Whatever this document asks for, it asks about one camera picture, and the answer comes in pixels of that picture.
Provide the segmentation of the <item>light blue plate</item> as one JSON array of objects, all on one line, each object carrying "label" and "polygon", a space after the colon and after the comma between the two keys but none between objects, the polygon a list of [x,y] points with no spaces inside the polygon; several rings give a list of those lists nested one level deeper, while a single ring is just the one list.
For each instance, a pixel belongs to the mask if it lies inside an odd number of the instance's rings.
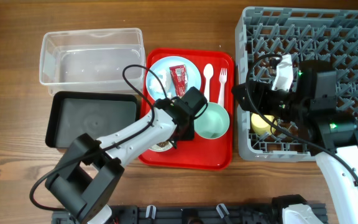
[{"label": "light blue plate", "polygon": [[[170,67],[177,65],[184,65],[186,68],[186,90],[189,90],[193,86],[198,90],[201,90],[201,75],[197,67],[186,58],[168,56],[157,60],[150,68],[150,70],[154,72],[154,74],[156,74],[158,79],[161,81],[167,96],[169,98],[173,98],[177,95],[177,91],[170,74]],[[145,86],[149,96],[153,100],[165,98],[161,85],[151,73],[148,73],[146,76]]]}]

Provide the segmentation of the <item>grey dishwasher rack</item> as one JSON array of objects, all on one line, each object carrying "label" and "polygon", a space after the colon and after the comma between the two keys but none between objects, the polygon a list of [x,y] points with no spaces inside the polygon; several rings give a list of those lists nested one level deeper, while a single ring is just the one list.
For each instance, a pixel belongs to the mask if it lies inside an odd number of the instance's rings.
[{"label": "grey dishwasher rack", "polygon": [[358,11],[256,7],[243,10],[235,29],[240,83],[272,83],[266,62],[249,66],[264,54],[289,54],[293,66],[324,60],[337,71],[337,108],[358,120]]}]

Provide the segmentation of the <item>clear plastic bin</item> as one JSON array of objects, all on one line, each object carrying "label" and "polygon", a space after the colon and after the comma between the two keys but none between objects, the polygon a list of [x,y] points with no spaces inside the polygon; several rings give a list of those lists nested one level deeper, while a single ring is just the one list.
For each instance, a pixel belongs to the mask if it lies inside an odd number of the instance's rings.
[{"label": "clear plastic bin", "polygon": [[144,85],[145,49],[139,28],[48,32],[39,82],[59,91],[133,94]]}]

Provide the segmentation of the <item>small light blue bowl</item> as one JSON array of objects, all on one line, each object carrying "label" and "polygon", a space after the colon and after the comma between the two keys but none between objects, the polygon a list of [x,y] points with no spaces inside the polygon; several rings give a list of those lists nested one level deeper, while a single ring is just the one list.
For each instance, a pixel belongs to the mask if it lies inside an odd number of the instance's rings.
[{"label": "small light blue bowl", "polygon": [[160,142],[158,144],[155,144],[149,148],[149,150],[153,152],[164,152],[173,147],[173,144],[170,141],[164,141]]}]

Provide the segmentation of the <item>white napkin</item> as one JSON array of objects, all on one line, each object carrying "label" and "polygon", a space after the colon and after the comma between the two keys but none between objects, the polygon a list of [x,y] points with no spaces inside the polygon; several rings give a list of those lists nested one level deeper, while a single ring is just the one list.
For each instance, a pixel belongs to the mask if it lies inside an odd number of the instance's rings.
[{"label": "white napkin", "polygon": [[158,79],[152,76],[152,80],[150,81],[149,88],[157,93],[163,93],[165,90],[168,93],[170,89],[170,85],[172,83],[171,76],[168,74],[166,70],[160,70],[156,73]]}]

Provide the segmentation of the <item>black waste tray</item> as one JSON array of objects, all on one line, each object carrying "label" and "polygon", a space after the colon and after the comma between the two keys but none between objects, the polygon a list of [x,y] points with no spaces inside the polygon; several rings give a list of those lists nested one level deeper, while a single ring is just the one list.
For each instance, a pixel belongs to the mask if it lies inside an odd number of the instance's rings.
[{"label": "black waste tray", "polygon": [[139,102],[134,95],[60,91],[53,97],[45,143],[68,148],[84,133],[97,139],[138,119]]}]

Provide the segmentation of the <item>mint green bowl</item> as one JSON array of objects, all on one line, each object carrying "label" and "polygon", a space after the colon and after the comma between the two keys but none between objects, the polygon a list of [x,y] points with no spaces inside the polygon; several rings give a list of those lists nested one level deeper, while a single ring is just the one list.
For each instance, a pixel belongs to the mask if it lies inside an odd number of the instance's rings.
[{"label": "mint green bowl", "polygon": [[209,102],[203,109],[202,115],[195,119],[195,132],[205,139],[222,137],[229,129],[230,117],[228,112],[219,104]]}]

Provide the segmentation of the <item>red serving tray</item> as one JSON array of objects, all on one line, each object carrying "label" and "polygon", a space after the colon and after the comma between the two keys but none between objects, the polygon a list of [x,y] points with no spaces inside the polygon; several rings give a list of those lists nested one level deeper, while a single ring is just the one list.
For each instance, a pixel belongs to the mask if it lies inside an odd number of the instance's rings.
[{"label": "red serving tray", "polygon": [[222,170],[232,160],[233,147],[233,115],[234,97],[231,88],[234,86],[234,61],[224,52],[190,49],[157,48],[149,53],[146,65],[151,68],[157,60],[168,56],[179,56],[191,61],[201,75],[201,90],[204,92],[205,77],[203,69],[210,63],[214,68],[214,75],[210,81],[210,100],[218,101],[220,82],[219,73],[222,68],[227,69],[225,84],[224,108],[230,117],[228,131],[220,138],[205,139],[195,134],[192,141],[178,141],[176,148],[164,152],[146,150],[139,156],[139,160],[149,166],[176,167],[186,169]]}]

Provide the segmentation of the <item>yellow cup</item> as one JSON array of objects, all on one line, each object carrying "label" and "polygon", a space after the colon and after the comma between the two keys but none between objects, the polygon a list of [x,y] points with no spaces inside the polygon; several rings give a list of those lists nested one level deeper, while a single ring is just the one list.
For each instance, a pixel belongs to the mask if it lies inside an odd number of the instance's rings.
[{"label": "yellow cup", "polygon": [[251,120],[252,130],[254,131],[254,133],[258,134],[259,136],[262,136],[265,133],[273,134],[276,131],[274,127],[272,127],[270,124],[264,121],[262,117],[256,113],[251,114],[250,120]]}]

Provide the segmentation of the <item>red ketchup packet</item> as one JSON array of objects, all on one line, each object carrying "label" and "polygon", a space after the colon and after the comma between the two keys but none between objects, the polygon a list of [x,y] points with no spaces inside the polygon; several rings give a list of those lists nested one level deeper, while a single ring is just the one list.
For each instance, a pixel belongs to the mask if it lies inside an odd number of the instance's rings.
[{"label": "red ketchup packet", "polygon": [[182,97],[187,89],[188,75],[185,65],[176,65],[169,68],[172,82],[177,96]]}]

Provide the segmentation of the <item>white plastic spoon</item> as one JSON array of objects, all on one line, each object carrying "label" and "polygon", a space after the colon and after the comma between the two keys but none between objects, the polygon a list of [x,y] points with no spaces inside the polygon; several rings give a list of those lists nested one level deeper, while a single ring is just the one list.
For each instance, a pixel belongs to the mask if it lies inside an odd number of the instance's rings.
[{"label": "white plastic spoon", "polygon": [[205,77],[204,96],[206,97],[207,101],[209,101],[209,99],[210,99],[210,81],[214,75],[214,68],[210,63],[206,64],[206,66],[204,67],[203,75]]}]

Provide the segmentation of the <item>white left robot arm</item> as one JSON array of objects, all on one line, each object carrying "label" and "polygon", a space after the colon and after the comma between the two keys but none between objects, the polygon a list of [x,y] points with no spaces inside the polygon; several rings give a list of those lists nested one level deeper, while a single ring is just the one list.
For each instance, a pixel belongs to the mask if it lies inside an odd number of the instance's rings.
[{"label": "white left robot arm", "polygon": [[78,136],[47,177],[46,188],[79,223],[106,222],[108,200],[125,166],[158,143],[192,140],[194,120],[206,104],[192,87],[182,97],[157,100],[143,118],[114,134]]}]

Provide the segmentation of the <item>pink plastic fork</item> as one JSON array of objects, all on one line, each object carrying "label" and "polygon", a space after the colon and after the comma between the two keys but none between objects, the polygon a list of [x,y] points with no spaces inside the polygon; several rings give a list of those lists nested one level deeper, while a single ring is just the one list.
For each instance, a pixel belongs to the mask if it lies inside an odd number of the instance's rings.
[{"label": "pink plastic fork", "polygon": [[224,107],[224,94],[225,94],[225,84],[227,82],[227,69],[222,68],[219,74],[219,82],[220,82],[220,89],[219,89],[219,96],[218,96],[218,104]]}]

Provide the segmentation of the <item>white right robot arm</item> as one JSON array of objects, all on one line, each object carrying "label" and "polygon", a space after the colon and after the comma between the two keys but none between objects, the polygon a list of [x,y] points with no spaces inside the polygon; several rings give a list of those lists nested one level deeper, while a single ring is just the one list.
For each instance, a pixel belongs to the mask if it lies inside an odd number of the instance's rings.
[{"label": "white right robot arm", "polygon": [[244,111],[259,115],[270,127],[310,147],[310,153],[324,175],[338,220],[358,223],[358,121],[336,109],[337,73],[322,60],[299,63],[296,91],[251,80],[259,62],[279,77],[283,56],[260,56],[248,68],[245,82],[231,90]]}]

